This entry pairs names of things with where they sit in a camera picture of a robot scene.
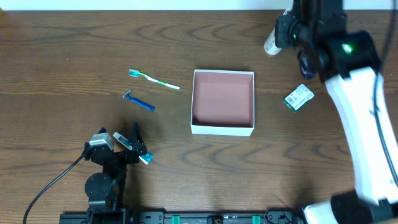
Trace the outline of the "small teal white toothpaste tube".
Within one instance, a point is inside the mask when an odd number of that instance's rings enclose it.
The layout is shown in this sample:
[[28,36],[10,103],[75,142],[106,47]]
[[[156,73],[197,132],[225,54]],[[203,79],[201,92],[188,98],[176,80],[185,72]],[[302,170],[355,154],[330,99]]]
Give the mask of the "small teal white toothpaste tube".
[[124,147],[126,147],[129,151],[135,152],[138,158],[145,164],[148,165],[154,158],[154,156],[147,152],[145,144],[141,140],[137,140],[136,143],[129,143],[127,137],[122,134],[115,132],[113,137],[117,140],[117,142],[121,143]]

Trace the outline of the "white squeeze tube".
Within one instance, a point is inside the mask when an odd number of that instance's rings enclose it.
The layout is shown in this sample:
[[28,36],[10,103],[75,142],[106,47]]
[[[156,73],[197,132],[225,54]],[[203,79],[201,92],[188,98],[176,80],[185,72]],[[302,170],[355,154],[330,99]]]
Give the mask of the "white squeeze tube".
[[277,55],[283,48],[289,46],[289,27],[292,20],[291,9],[286,9],[278,16],[272,32],[264,43],[264,50],[268,55]]

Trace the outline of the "green white soap box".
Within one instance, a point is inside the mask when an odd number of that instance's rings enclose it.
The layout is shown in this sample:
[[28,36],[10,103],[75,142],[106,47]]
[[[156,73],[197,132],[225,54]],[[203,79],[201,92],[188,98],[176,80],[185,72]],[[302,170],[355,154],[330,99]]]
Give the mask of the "green white soap box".
[[303,105],[314,97],[313,92],[304,84],[300,84],[295,90],[288,94],[283,102],[287,107],[296,113]]

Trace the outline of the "clear bottle dark blue cap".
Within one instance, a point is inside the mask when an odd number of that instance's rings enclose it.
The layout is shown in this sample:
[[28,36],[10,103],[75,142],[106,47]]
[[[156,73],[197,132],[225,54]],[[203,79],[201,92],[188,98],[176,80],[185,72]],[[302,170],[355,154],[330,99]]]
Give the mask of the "clear bottle dark blue cap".
[[303,50],[300,50],[297,55],[298,62],[300,64],[300,71],[304,79],[313,79],[316,75],[316,71],[310,66],[308,57]]

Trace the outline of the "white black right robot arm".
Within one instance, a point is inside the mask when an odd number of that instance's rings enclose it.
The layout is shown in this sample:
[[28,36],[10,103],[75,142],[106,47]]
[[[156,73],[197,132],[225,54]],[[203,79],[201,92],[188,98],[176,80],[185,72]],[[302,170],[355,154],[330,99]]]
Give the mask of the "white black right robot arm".
[[302,209],[304,223],[376,223],[397,217],[397,141],[373,39],[348,32],[341,1],[296,0],[277,18],[275,45],[298,48],[305,73],[317,73],[345,131],[355,187]]

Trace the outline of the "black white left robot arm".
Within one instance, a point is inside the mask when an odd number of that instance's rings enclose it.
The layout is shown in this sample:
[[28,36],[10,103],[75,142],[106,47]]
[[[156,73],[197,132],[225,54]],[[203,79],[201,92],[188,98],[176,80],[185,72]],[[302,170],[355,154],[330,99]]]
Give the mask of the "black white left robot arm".
[[85,184],[89,209],[94,212],[122,207],[127,165],[138,163],[139,157],[147,152],[137,123],[133,123],[129,136],[123,137],[122,141],[126,143],[127,150],[115,152],[114,138],[105,128],[101,128],[85,143],[83,158],[102,167],[102,171],[89,177]]

